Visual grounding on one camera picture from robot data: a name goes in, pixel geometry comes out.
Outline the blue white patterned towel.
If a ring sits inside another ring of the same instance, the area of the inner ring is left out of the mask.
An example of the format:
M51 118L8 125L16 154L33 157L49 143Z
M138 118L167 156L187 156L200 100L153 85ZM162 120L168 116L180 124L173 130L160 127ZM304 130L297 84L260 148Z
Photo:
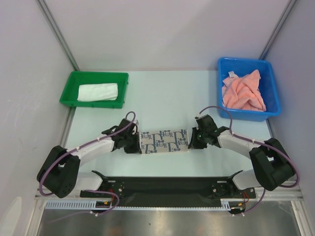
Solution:
M142 154L187 152L188 145L186 129L140 132Z

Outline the white terry towel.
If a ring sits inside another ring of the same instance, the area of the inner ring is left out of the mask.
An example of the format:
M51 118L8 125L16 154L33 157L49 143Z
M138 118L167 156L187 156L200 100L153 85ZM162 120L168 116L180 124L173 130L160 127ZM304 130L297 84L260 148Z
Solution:
M80 102L93 102L103 100L116 100L118 97L118 84L89 84L80 85L77 100Z

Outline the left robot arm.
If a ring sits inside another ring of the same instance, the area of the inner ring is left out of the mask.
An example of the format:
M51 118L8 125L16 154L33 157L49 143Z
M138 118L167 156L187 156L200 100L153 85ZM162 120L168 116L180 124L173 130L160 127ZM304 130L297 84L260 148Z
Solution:
M124 118L119 125L103 131L97 138L73 149L53 147L36 177L40 194L66 197L77 185L81 166L102 154L121 148L125 153L142 153L137 120Z

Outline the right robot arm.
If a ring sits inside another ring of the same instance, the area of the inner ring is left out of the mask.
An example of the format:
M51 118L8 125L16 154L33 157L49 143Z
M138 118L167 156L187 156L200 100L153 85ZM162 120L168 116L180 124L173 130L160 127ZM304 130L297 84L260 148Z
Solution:
M284 183L296 175L296 170L289 162L283 147L277 139L271 138L259 142L241 137L230 131L230 128L217 127L209 115L195 117L197 127L192 129L189 149L204 149L207 145L234 151L252 163L252 169L239 171L230 176L227 193L233 198L239 197L250 187L263 187L273 191L285 187Z

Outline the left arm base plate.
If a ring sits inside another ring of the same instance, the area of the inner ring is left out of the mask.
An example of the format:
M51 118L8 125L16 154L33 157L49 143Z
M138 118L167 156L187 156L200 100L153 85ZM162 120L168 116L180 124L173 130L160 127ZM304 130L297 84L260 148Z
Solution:
M115 198L115 195L104 193L104 192L111 192L119 197L124 196L124 188L125 188L125 182L118 179L112 179L112 178L105 178L102 180L102 183L100 187L98 187L96 190L87 191L82 190L80 192L81 198Z

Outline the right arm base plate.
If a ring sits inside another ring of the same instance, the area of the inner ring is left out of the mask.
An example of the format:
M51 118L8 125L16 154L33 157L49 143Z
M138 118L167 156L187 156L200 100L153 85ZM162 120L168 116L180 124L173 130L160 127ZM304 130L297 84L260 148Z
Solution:
M233 182L217 181L211 184L211 197L213 199L255 199L253 188L238 189Z

